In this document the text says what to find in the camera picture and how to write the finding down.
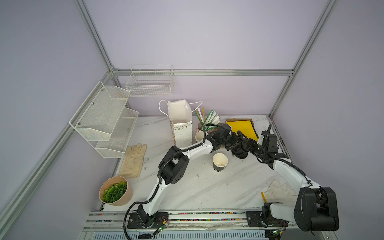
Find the single black paper cup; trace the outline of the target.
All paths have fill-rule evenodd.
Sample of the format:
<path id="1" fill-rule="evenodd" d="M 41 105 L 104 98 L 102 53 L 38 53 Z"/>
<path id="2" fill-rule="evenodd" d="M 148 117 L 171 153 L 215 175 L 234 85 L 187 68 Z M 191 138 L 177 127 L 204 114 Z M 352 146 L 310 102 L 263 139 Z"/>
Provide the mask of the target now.
<path id="1" fill-rule="evenodd" d="M 224 170 L 228 163 L 228 157 L 223 153 L 217 153 L 213 156 L 213 167 L 217 172 Z"/>

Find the stack of paper cups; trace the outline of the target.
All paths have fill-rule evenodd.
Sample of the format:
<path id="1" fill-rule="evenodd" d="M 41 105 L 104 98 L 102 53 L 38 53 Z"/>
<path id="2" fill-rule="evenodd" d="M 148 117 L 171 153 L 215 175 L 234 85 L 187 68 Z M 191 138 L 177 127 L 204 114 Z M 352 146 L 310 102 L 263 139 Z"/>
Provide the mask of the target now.
<path id="1" fill-rule="evenodd" d="M 207 132 L 204 132 L 204 131 L 197 132 L 195 135 L 196 143 L 202 142 L 205 139 L 206 135 L 207 135 Z"/>

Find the stack of black lids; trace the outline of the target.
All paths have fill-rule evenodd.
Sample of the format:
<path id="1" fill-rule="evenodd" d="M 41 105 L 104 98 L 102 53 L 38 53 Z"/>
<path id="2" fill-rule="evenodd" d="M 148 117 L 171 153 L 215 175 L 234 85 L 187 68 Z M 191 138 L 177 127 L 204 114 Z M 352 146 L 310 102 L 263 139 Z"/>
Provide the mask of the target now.
<path id="1" fill-rule="evenodd" d="M 248 151 L 244 150 L 241 146 L 233 148 L 231 152 L 235 157 L 242 160 L 248 156 Z"/>

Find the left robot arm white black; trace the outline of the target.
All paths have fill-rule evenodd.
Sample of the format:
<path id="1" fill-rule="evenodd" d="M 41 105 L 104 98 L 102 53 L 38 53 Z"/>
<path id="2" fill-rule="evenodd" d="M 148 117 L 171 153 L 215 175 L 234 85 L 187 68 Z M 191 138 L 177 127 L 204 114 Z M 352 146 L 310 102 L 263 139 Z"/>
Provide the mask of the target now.
<path id="1" fill-rule="evenodd" d="M 227 151 L 233 149 L 245 150 L 249 140 L 241 131 L 234 132 L 227 124 L 202 126 L 203 139 L 194 145 L 184 148 L 171 147 L 161 163 L 157 173 L 157 182 L 147 200 L 134 202 L 127 210 L 124 217 L 124 228 L 131 213 L 138 215 L 142 226 L 149 227 L 154 221 L 154 215 L 159 211 L 168 187 L 178 183 L 184 176 L 190 161 L 208 155 L 225 147 Z"/>

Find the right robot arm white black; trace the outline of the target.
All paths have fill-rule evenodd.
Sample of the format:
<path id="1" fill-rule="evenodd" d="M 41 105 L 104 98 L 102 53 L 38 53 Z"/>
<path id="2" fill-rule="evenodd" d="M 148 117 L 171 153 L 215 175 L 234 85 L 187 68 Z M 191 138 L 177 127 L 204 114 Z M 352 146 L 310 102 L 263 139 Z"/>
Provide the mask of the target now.
<path id="1" fill-rule="evenodd" d="M 294 223 L 304 232 L 339 229 L 335 191 L 312 181 L 286 154 L 280 153 L 275 135 L 264 131 L 261 144 L 242 133 L 239 133 L 239 137 L 242 139 L 242 150 L 253 154 L 260 163 L 267 164 L 279 173 L 297 194 L 293 207 L 278 202 L 265 203 L 261 214 L 265 224 L 271 220 L 284 220 Z"/>

